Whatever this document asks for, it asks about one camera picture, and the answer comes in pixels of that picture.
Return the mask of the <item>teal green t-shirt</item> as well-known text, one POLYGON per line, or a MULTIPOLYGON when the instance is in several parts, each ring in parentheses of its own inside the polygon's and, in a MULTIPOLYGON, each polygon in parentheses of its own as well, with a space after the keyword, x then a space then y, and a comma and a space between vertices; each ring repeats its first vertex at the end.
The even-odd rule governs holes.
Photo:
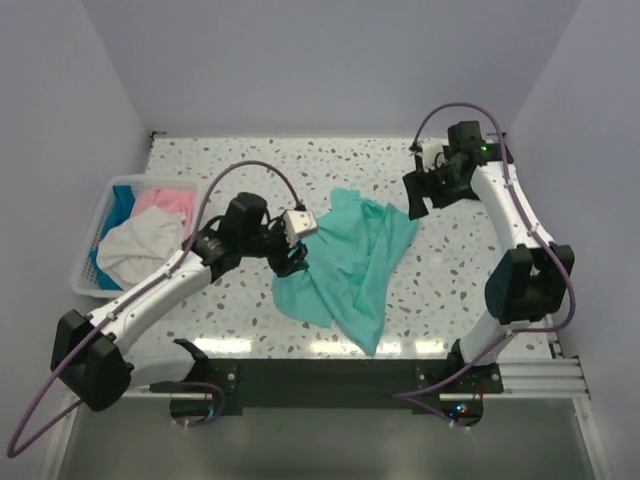
POLYGON ((283 315, 321 327, 336 323, 365 354, 376 353, 385 326, 388 284, 418 231, 396 206, 335 188, 318 231, 303 240, 308 267, 273 280, 283 315))

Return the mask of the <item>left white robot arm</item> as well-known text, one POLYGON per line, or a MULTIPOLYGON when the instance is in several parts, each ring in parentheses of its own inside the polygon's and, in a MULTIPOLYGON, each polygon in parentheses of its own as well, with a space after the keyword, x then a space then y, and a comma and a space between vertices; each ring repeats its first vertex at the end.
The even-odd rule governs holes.
POLYGON ((233 198, 158 270, 108 304, 58 322, 51 371, 93 411, 113 405, 130 388, 167 384, 196 392, 206 383, 208 358, 192 342, 179 351, 134 365, 126 356, 139 338, 171 309, 236 269, 245 258, 263 258, 279 277, 307 266, 304 237, 315 216, 303 205, 271 218, 266 201, 252 193, 233 198))

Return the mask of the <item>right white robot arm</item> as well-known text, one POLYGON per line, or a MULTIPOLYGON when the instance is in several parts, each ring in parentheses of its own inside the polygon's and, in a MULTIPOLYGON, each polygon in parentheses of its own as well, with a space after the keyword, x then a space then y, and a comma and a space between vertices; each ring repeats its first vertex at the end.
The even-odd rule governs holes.
POLYGON ((461 200, 481 202, 502 251, 485 283, 485 311, 456 341, 452 350, 460 359, 445 369, 448 386, 466 393, 481 380, 479 366, 495 363, 515 334, 547 332, 542 322, 561 307, 575 254, 537 219, 503 140, 487 142, 476 121, 459 122, 447 135, 431 165, 424 163, 422 142, 412 142, 415 168, 403 183, 412 220, 461 200))

